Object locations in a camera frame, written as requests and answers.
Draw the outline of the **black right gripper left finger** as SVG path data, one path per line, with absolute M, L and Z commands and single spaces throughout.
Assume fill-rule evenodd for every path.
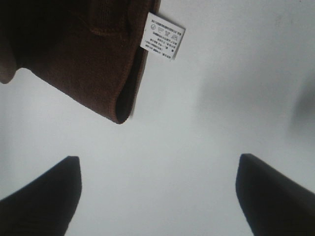
M 82 192 L 79 157 L 68 156 L 0 201 L 2 236 L 63 236 Z

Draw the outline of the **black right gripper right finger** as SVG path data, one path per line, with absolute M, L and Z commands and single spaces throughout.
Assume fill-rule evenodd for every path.
M 252 154 L 242 154 L 236 195 L 255 236 L 313 236 L 315 195 Z

